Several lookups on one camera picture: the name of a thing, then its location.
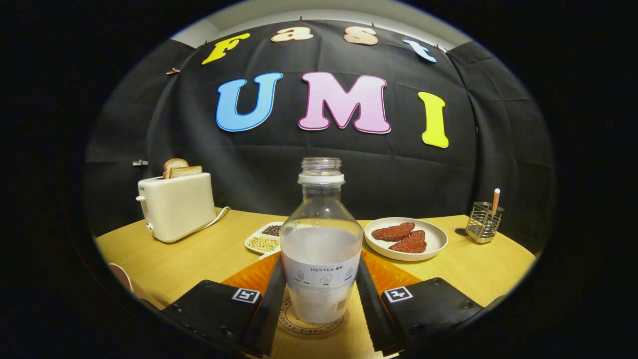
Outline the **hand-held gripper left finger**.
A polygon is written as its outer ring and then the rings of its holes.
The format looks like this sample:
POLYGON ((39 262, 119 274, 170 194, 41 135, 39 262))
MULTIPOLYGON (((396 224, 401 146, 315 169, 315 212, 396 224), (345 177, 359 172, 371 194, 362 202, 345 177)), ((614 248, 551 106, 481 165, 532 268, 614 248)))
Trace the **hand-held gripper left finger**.
POLYGON ((281 258, 266 257, 221 283, 200 281, 162 315, 233 358, 270 356, 285 286, 281 258))

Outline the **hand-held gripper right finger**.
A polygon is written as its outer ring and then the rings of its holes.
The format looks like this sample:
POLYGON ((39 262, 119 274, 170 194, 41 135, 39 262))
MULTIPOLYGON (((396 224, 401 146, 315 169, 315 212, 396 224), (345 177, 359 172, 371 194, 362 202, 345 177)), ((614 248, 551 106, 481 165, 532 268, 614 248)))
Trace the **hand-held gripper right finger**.
POLYGON ((373 254, 361 256, 356 282, 374 350, 384 355, 433 352, 485 312, 446 280, 418 279, 373 254))

